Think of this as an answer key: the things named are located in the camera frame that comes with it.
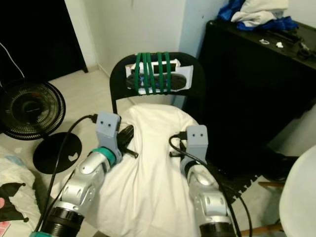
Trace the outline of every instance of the black chair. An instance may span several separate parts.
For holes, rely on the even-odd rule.
[[[164,92],[165,95],[184,95],[191,97],[197,104],[194,106],[194,109],[198,108],[199,118],[195,118],[198,122],[201,122],[200,119],[203,118],[203,103],[205,97],[205,74],[202,66],[198,60],[186,53],[169,53],[170,60],[178,59],[181,63],[181,66],[190,66],[193,65],[193,77],[192,85],[190,89],[180,90],[177,92],[171,91],[170,93]],[[157,54],[151,54],[151,61],[157,61]],[[127,97],[139,95],[134,89],[127,89],[126,87],[126,72],[125,66],[129,64],[136,63],[136,55],[130,55],[122,60],[120,60],[114,67],[111,77],[110,77],[110,91],[111,91],[111,100],[113,113],[117,114],[117,103],[116,100],[123,99]]]

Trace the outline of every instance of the white cloth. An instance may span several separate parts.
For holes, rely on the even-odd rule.
[[[276,16],[270,11],[245,13],[238,11],[232,17],[232,22],[243,22],[246,27],[257,27],[270,20],[276,20]]]
[[[139,156],[125,155],[106,175],[87,222],[110,237],[197,236],[180,158],[169,157],[168,143],[195,120],[173,106],[141,104],[123,113],[122,126],[128,124],[134,126],[129,148]]]
[[[288,0],[245,0],[231,21],[243,22],[246,27],[257,27],[281,18],[287,9]]]
[[[37,206],[35,192],[32,189],[34,180],[34,175],[23,165],[18,157],[0,147],[0,188],[11,183],[25,183],[24,186],[19,187],[16,193],[9,194],[9,200],[24,218],[28,218],[27,222],[23,220],[9,220],[10,226],[4,233],[4,237],[28,237],[35,229],[40,218],[40,211]],[[12,217],[11,214],[7,213],[7,209],[3,208],[1,210],[0,208],[1,211],[9,218]]]
[[[288,9],[288,0],[246,0],[240,11],[255,13],[259,11],[285,11]]]

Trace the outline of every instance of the black fan base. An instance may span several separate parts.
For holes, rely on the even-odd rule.
[[[44,174],[53,173],[57,155],[66,134],[66,132],[53,134],[45,138],[44,141],[38,145],[33,154],[33,163],[38,171]],[[70,133],[60,155],[57,173],[70,168],[76,163],[81,151],[82,144],[80,139],[76,135]]]

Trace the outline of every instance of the fan grille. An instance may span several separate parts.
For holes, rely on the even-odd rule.
[[[3,132],[19,140],[35,140],[58,128],[65,100],[52,84],[24,82],[6,89],[0,98]]]

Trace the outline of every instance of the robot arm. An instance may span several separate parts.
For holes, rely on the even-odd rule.
[[[105,174],[121,162],[117,128],[120,117],[100,113],[96,122],[99,148],[94,149],[78,167],[62,190],[41,232],[31,237],[75,237],[91,203],[98,193]],[[187,153],[205,162],[208,146],[207,130],[203,125],[187,129]],[[201,237],[235,237],[230,213],[218,183],[205,166],[185,156],[181,160],[181,173],[187,178],[197,227]]]
[[[117,134],[120,117],[102,112],[96,122],[99,148],[90,152],[62,190],[41,232],[31,237],[75,237],[95,196],[103,184],[105,174],[117,163],[122,154],[118,149]]]
[[[186,136],[182,138],[187,140],[186,152],[206,163],[208,146],[206,127],[189,126]],[[200,236],[236,237],[225,197],[208,169],[188,156],[181,160],[180,169],[188,180]]]

